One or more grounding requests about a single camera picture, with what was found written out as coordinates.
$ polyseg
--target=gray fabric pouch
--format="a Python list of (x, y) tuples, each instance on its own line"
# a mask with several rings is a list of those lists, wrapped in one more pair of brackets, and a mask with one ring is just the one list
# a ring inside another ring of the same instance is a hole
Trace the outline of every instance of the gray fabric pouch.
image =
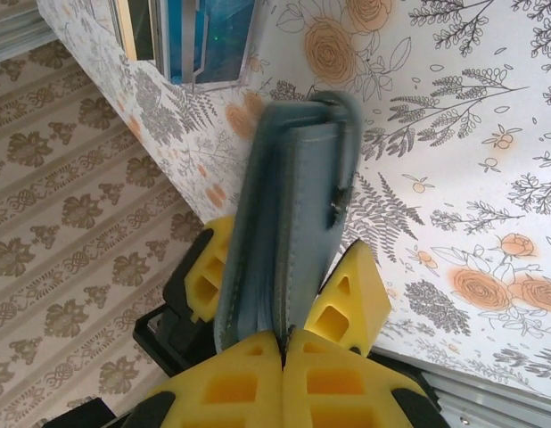
[(348, 95), (270, 104), (243, 181), (214, 321), (217, 351), (303, 327), (339, 249), (361, 144)]

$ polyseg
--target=yellow foam block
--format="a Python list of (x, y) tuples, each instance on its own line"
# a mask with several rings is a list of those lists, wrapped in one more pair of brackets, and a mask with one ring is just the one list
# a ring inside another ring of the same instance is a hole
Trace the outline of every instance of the yellow foam block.
[(296, 330), (287, 351), (285, 428), (412, 428), (391, 391), (414, 381), (318, 335)]
[(256, 333), (176, 375), (149, 397), (162, 391), (174, 392), (176, 399), (161, 428), (281, 428), (276, 339), (270, 332)]
[(366, 356), (390, 312), (373, 253), (367, 244), (356, 241), (313, 304), (305, 329)]
[(204, 226), (214, 233), (185, 278), (186, 302), (192, 320), (209, 322), (216, 314), (222, 274), (228, 257), (234, 217), (217, 218)]

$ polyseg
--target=yellow foam clamp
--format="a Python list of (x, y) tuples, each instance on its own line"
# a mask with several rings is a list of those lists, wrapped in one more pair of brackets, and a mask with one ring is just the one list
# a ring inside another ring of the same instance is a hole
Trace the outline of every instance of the yellow foam clamp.
[(305, 329), (366, 356), (391, 312), (391, 302), (366, 243), (343, 254), (309, 312)]
[(391, 391), (417, 383), (305, 330), (292, 333), (282, 400), (284, 428), (412, 428)]
[(161, 428), (281, 428), (282, 360), (276, 338), (256, 333), (171, 378), (149, 397), (162, 391), (174, 392), (176, 399)]
[(186, 303), (193, 310), (193, 322), (209, 322), (216, 314), (233, 226), (234, 216), (217, 218), (204, 226), (214, 235), (185, 278)]

